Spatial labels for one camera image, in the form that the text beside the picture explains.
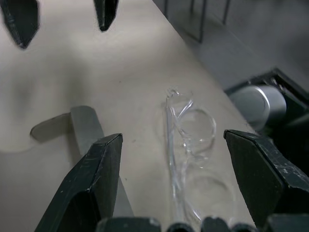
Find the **silver cylindrical robot joint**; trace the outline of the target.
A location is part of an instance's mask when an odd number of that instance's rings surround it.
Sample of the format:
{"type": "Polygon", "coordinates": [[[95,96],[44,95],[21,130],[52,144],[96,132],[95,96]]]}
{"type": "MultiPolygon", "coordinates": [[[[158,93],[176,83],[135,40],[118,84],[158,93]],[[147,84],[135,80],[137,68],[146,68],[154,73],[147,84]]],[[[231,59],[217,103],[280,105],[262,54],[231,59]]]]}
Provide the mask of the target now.
{"type": "Polygon", "coordinates": [[[278,124],[287,111],[284,96],[272,86],[245,86],[229,97],[255,131],[261,131],[266,125],[278,124]]]}

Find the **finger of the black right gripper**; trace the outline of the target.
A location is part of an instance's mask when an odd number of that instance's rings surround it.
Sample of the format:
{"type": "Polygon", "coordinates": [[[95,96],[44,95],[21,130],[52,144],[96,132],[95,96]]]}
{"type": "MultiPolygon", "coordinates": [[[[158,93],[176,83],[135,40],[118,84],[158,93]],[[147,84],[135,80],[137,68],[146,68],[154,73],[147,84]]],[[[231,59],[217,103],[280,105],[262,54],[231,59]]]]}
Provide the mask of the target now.
{"type": "Polygon", "coordinates": [[[0,0],[4,24],[15,44],[26,49],[39,29],[37,0],[0,0]]]}
{"type": "Polygon", "coordinates": [[[93,2],[98,27],[100,31],[107,31],[116,17],[119,0],[93,0],[93,2]]]}

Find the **clear plastic glasses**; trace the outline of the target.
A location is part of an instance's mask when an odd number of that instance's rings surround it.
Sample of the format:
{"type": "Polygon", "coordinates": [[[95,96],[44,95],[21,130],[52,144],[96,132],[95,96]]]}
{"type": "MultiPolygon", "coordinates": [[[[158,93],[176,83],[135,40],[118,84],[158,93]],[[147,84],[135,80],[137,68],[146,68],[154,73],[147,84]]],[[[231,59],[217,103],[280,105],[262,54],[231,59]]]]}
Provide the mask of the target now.
{"type": "Polygon", "coordinates": [[[235,222],[237,200],[229,178],[212,161],[217,124],[193,93],[167,90],[167,158],[173,218],[197,227],[206,217],[235,222]]]}

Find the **dark metal furniture frame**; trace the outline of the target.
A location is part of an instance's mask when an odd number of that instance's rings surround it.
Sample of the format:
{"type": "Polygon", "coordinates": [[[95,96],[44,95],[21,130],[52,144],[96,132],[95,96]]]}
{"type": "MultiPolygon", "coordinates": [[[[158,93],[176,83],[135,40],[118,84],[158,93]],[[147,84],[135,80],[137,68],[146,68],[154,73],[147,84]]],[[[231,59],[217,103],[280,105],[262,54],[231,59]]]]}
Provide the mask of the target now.
{"type": "MultiPolygon", "coordinates": [[[[164,1],[164,10],[163,10],[163,15],[165,16],[166,19],[169,18],[169,2],[170,0],[163,0],[164,1]]],[[[190,0],[190,7],[189,7],[189,15],[190,17],[193,17],[194,14],[194,5],[195,5],[196,0],[190,0]]],[[[204,24],[205,24],[205,17],[206,17],[206,8],[207,8],[207,2],[208,0],[202,0],[202,6],[201,6],[201,15],[200,15],[200,21],[199,21],[199,28],[198,28],[198,36],[194,36],[190,33],[187,32],[187,34],[195,39],[198,43],[203,42],[203,37],[204,37],[204,24]]]]}

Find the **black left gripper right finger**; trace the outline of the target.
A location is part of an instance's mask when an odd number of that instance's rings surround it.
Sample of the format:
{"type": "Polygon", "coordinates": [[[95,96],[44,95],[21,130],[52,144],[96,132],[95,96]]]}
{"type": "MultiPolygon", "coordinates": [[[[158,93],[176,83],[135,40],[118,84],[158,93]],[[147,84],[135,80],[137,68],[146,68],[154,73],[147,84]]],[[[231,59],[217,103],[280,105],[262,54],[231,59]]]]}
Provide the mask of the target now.
{"type": "Polygon", "coordinates": [[[309,176],[266,138],[225,130],[239,190],[258,228],[309,228],[309,176]]]}

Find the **dark metal furniture leg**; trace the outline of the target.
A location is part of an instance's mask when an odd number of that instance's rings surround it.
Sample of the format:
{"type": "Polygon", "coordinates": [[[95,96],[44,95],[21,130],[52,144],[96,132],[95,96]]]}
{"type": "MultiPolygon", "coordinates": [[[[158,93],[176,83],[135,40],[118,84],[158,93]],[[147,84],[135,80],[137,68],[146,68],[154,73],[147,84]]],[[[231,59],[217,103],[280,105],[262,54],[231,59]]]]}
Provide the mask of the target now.
{"type": "Polygon", "coordinates": [[[223,14],[223,19],[222,19],[223,25],[226,25],[226,23],[227,23],[227,17],[228,17],[229,7],[230,7],[231,1],[232,0],[226,0],[226,2],[225,2],[224,14],[223,14]]]}

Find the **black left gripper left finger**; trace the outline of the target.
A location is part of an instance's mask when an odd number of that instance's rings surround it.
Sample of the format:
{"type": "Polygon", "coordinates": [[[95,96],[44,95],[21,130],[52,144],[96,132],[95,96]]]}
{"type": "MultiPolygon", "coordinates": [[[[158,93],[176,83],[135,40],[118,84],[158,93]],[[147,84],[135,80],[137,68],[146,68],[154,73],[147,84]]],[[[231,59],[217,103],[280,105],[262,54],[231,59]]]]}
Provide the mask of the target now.
{"type": "Polygon", "coordinates": [[[94,142],[65,176],[34,232],[95,232],[113,216],[123,136],[94,142]]]}

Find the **black robot body housing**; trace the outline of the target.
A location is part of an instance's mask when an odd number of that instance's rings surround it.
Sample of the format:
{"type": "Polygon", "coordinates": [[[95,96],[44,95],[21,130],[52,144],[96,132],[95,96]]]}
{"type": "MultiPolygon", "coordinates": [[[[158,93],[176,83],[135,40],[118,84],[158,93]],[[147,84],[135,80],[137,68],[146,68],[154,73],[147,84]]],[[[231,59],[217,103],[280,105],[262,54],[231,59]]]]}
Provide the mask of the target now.
{"type": "Polygon", "coordinates": [[[249,85],[267,85],[277,88],[284,96],[287,111],[276,125],[266,125],[259,134],[271,139],[278,150],[293,164],[309,175],[309,92],[289,78],[280,69],[254,76],[226,90],[229,95],[249,85]]]}

